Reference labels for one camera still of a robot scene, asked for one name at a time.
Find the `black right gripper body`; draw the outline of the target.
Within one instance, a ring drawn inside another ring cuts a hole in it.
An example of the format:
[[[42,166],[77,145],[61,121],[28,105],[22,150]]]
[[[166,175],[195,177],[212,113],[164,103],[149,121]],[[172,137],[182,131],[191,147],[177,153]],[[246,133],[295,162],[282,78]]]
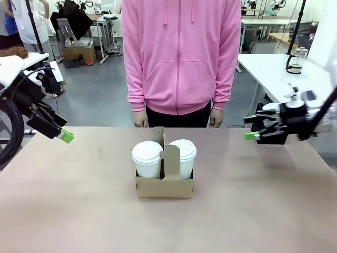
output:
[[[306,105],[290,108],[286,104],[279,106],[278,130],[285,133],[301,133],[308,126]]]

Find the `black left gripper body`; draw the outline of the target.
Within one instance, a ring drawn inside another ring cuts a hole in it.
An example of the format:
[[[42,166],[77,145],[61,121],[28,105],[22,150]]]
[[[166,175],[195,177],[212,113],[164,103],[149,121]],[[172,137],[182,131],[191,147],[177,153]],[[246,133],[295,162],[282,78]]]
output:
[[[40,86],[20,86],[14,91],[14,88],[5,92],[8,99],[12,99],[22,115],[31,118],[34,114],[40,113],[39,104],[45,97]]]

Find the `person's left hand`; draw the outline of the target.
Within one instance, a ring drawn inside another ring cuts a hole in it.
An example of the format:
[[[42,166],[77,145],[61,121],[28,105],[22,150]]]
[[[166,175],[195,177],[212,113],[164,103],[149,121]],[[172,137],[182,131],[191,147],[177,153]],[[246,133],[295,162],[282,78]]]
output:
[[[213,108],[210,113],[209,126],[212,128],[219,128],[223,123],[224,113],[223,110]]]

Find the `person's right hand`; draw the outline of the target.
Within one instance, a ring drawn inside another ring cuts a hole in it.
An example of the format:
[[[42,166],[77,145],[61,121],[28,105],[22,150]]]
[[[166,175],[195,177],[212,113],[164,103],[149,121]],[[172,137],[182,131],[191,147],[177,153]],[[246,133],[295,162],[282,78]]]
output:
[[[147,128],[148,127],[148,118],[146,111],[132,112],[132,122],[137,128]]]

